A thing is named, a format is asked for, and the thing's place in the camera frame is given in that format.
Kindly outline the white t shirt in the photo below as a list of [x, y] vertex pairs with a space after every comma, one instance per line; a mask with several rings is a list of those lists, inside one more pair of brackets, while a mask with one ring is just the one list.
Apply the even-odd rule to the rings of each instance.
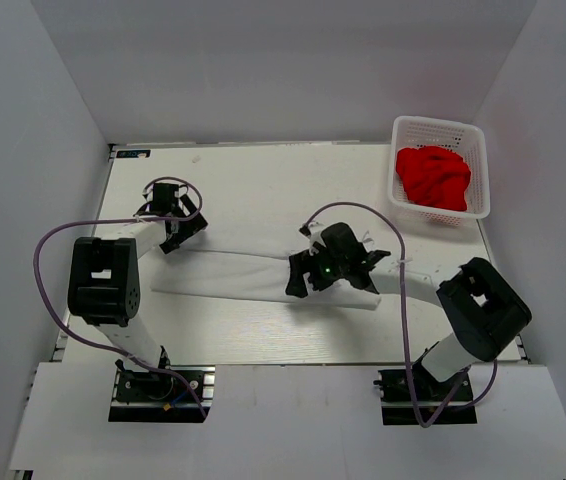
[[308, 247], [305, 237], [285, 227], [212, 228], [167, 254], [150, 288], [198, 297], [376, 310], [379, 296], [345, 281], [305, 298], [287, 295], [288, 257]]

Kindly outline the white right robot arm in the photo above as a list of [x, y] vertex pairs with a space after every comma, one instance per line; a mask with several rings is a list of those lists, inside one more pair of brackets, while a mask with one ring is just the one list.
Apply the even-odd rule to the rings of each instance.
[[453, 269], [420, 267], [385, 250], [369, 250], [349, 225], [303, 226], [307, 249], [289, 258], [287, 295], [306, 299], [341, 288], [399, 295], [440, 307], [452, 332], [414, 363], [416, 390], [435, 399], [475, 363], [492, 362], [531, 322], [529, 307], [486, 259], [474, 257]]

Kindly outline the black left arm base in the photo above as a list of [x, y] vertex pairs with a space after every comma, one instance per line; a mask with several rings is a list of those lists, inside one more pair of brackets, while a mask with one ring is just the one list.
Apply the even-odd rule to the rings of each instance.
[[216, 369], [186, 366], [176, 371], [188, 383], [171, 376], [117, 367], [109, 408], [111, 423], [200, 424], [205, 418], [189, 388], [198, 396], [205, 413], [213, 401]]

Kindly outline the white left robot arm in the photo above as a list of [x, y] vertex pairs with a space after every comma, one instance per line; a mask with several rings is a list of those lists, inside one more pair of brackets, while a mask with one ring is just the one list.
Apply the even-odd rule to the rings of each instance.
[[122, 357], [123, 369], [138, 371], [140, 387], [162, 399], [174, 387], [165, 349], [139, 316], [139, 260], [153, 250], [167, 255], [205, 230], [202, 196], [193, 185], [161, 177], [143, 189], [145, 203], [131, 220], [103, 236], [75, 241], [69, 279], [72, 315], [101, 332]]

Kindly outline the red t shirt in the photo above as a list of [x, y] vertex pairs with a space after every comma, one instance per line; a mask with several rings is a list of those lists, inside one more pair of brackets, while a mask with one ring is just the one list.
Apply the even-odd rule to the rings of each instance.
[[395, 171], [407, 199], [420, 206], [465, 212], [472, 172], [463, 158], [439, 146], [403, 148]]

